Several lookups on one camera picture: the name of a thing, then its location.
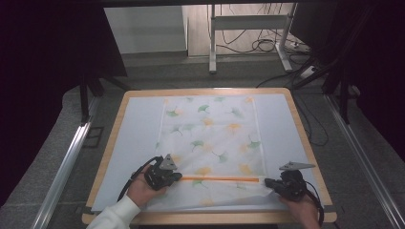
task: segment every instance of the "wooden floor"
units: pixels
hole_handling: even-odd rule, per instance
[[[263,15],[263,14],[287,14],[292,4],[225,4],[217,5],[216,15]],[[184,16],[188,18],[188,55],[201,56],[209,55],[210,44],[210,17],[211,5],[184,6]],[[240,54],[241,52],[252,52],[252,46],[257,46],[258,40],[279,40],[274,31],[216,31],[217,54]],[[262,50],[273,51],[273,42],[264,42],[260,46]]]

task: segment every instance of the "white desk leg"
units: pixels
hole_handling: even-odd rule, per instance
[[[292,5],[291,10],[288,13],[286,25],[283,30],[283,35],[280,39],[280,42],[276,43],[276,50],[280,56],[281,62],[283,63],[283,67],[286,72],[292,72],[292,67],[289,64],[288,58],[286,56],[286,51],[284,50],[284,46],[286,45],[287,35],[289,32],[289,28],[291,27],[292,17],[294,16],[296,6],[297,6],[296,3]]]
[[[209,51],[209,72],[217,72],[217,45],[215,43],[215,5],[211,6],[211,44]]]

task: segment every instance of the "orange stick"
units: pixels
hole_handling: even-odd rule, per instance
[[[229,180],[259,182],[259,179],[254,177],[182,177],[181,180]]]

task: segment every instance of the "white wall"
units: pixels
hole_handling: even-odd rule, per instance
[[[104,10],[121,53],[186,50],[181,6]]]

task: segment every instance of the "hand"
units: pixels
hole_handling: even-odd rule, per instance
[[[290,201],[282,197],[280,197],[280,201],[288,207],[294,219],[304,228],[321,228],[318,224],[318,209],[309,196],[305,195],[299,202]]]
[[[151,165],[145,166],[142,172],[135,178],[128,188],[127,196],[138,207],[145,205],[152,198],[163,195],[166,192],[167,187],[164,187],[158,191],[153,190],[145,180],[144,173]]]

